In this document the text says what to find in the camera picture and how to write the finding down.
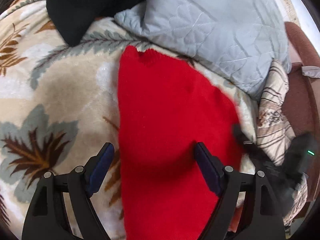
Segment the red and blue knit sweater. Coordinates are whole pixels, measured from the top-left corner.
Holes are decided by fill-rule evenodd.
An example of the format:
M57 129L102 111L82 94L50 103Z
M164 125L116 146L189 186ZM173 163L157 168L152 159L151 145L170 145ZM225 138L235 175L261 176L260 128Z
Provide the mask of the red and blue knit sweater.
M120 58L118 103L127 239L197 239L218 198L193 148L202 142L223 164L239 168L234 103L185 61L132 46Z

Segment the beige patterned pillow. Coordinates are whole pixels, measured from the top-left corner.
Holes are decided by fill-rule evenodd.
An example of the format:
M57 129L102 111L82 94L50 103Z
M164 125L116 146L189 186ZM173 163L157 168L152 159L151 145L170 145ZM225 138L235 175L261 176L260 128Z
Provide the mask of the beige patterned pillow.
M281 63L273 60L259 103L257 145L277 166L283 163L285 151L295 137L292 126L282 111L288 91L288 75Z

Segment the brown upholstered headboard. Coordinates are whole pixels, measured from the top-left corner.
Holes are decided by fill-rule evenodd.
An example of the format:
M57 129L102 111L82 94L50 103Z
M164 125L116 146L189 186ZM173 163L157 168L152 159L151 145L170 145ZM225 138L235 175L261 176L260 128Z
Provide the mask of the brown upholstered headboard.
M292 69L282 110L296 136L311 132L319 141L319 79L302 73L303 67L319 67L319 55L298 25L285 22L285 29Z

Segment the leaf-pattern fleece blanket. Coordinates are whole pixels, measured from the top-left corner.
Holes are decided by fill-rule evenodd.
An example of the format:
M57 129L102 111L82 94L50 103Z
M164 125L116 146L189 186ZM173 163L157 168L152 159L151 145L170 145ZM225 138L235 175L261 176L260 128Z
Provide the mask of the leaf-pattern fleece blanket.
M118 68L128 45L158 50L112 18L69 47L46 0L15 0L1 14L1 222L15 237L42 175L67 173L105 142L117 144Z

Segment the grey quilted pillow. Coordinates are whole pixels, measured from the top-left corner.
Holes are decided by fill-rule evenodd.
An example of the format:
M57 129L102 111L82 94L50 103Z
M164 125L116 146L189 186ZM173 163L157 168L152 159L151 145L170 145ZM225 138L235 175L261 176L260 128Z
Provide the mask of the grey quilted pillow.
M115 21L191 57L260 98L272 61L291 71L289 41L274 0L145 0Z

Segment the black garment pile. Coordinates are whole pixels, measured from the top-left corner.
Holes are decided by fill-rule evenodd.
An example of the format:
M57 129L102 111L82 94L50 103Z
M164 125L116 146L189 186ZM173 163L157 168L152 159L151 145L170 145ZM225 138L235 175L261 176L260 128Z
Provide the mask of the black garment pile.
M47 0L47 11L57 31L70 47L77 46L99 17L113 17L144 0Z

